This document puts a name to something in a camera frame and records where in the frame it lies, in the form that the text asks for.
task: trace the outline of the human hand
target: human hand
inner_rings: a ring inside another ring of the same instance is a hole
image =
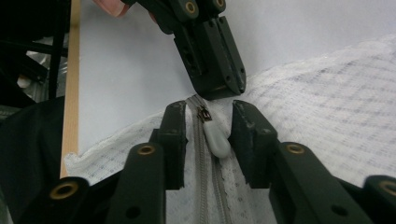
[[[123,16],[129,9],[129,6],[121,0],[93,0],[93,2],[114,17]]]

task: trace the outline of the white zipper pull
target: white zipper pull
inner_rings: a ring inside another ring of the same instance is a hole
[[[198,118],[204,126],[204,133],[210,151],[216,157],[224,159],[230,155],[231,145],[219,125],[212,119],[209,111],[201,105],[198,107]]]

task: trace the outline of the brass screw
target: brass screw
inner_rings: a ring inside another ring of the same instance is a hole
[[[195,12],[195,4],[193,2],[187,2],[186,9],[190,14],[193,14]]]
[[[224,6],[224,0],[218,0],[217,2],[218,2],[219,7]]]
[[[155,151],[155,148],[152,146],[143,146],[137,150],[137,154],[142,156],[147,156]]]
[[[64,182],[56,186],[50,193],[49,196],[53,200],[62,200],[72,196],[78,190],[78,183],[76,181]]]
[[[386,193],[396,196],[396,183],[388,180],[383,180],[379,183],[379,187]]]
[[[305,153],[305,149],[303,149],[302,147],[297,146],[297,145],[287,145],[286,149],[289,152],[293,153],[293,154],[303,154],[303,153]]]

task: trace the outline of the textured white cloth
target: textured white cloth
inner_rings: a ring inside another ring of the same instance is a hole
[[[396,35],[249,76],[242,96],[207,102],[227,134],[234,99],[257,106],[277,129],[281,142],[310,147],[337,177],[361,186],[368,175],[396,176]],[[81,157],[68,155],[68,173],[92,184],[116,173],[129,149],[149,140],[162,115],[137,122]],[[189,111],[187,122],[186,188],[167,192],[167,223],[192,223],[197,211]],[[233,223],[275,222],[268,190],[245,184],[234,154],[221,165]],[[214,213],[209,213],[211,223],[217,220]]]

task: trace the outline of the zipper teeth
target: zipper teeth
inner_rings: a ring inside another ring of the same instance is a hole
[[[197,182],[200,188],[196,191],[198,193],[198,206],[199,216],[197,223],[207,223],[207,169],[205,160],[205,139],[203,125],[198,120],[197,116],[197,105],[193,100],[193,97],[186,100],[192,113],[192,123],[194,128],[194,146],[195,146],[195,163],[198,164],[199,174],[197,176]]]
[[[201,189],[200,193],[200,223],[207,223],[207,170],[206,170],[206,160],[205,160],[205,135],[203,130],[203,124],[197,118],[196,108],[203,105],[207,108],[205,101],[198,95],[193,95],[186,101],[189,108],[192,111],[193,123],[194,123],[194,140],[197,143],[199,141],[199,146],[195,144],[196,148],[199,148],[199,152],[196,151],[196,156],[198,155],[200,167],[200,181]],[[222,182],[221,167],[219,163],[219,158],[210,155],[210,163],[212,168],[212,182],[213,188],[216,196],[216,203],[218,205],[221,223],[229,224],[231,222],[230,212],[227,205],[224,184]]]

